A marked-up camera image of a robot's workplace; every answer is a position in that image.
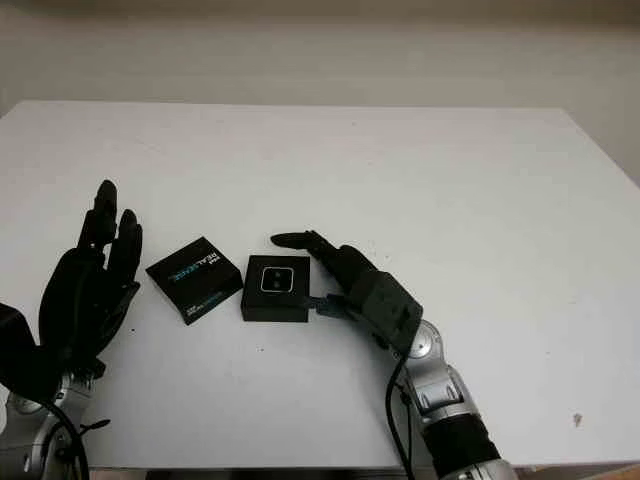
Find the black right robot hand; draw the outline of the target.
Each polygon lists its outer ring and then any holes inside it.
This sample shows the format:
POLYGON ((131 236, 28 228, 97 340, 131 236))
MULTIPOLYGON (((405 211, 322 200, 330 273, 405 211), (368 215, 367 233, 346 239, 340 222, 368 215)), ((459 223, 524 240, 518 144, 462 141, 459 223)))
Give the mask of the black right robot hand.
POLYGON ((349 245, 336 248, 314 230, 279 233, 272 235, 270 240, 279 247, 306 250, 337 281, 343 292, 325 297, 296 294, 291 300, 278 300, 277 306, 300 307, 332 318, 359 321, 373 336, 380 335, 379 328, 362 312, 362 302, 350 299, 357 281, 366 272, 377 271, 359 250, 349 245))

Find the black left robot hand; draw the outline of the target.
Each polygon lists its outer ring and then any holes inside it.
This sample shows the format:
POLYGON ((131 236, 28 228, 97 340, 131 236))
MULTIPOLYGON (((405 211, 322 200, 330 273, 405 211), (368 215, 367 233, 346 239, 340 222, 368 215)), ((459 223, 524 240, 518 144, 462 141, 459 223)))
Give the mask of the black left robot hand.
POLYGON ((143 230, 135 213, 117 214, 117 188, 104 180, 77 245, 57 263, 39 308, 41 347, 62 371, 104 375, 100 353, 122 326, 140 288, 135 280, 143 230))

